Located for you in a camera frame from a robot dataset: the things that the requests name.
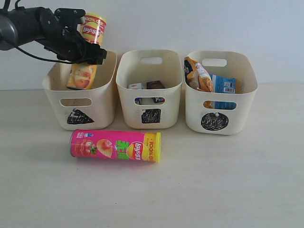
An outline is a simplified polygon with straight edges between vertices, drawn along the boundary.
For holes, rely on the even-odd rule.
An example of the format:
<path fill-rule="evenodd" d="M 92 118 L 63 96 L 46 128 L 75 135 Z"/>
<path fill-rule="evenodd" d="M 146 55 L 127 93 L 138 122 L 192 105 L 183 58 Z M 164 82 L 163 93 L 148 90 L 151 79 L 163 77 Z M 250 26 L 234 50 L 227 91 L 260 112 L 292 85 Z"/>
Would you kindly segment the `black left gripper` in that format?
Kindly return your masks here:
<path fill-rule="evenodd" d="M 59 60 L 75 64 L 102 65 L 107 51 L 98 44 L 85 42 L 77 26 L 85 21 L 84 9 L 58 8 L 39 10 L 43 38 L 39 43 L 52 51 Z"/>

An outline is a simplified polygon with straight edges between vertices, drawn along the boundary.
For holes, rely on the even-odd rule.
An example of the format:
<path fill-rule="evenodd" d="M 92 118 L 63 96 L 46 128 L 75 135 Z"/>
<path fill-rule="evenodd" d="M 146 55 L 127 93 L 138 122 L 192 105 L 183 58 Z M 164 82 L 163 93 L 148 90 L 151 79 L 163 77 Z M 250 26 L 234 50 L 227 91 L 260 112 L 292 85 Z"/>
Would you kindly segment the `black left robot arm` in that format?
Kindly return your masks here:
<path fill-rule="evenodd" d="M 21 49 L 30 42 L 40 43 L 45 50 L 56 54 L 56 63 L 101 65 L 107 51 L 86 41 L 77 31 L 84 20 L 85 10 L 59 8 L 25 8 L 16 6 L 8 11 L 0 10 L 0 48 L 2 51 L 16 48 L 22 53 L 37 56 Z"/>

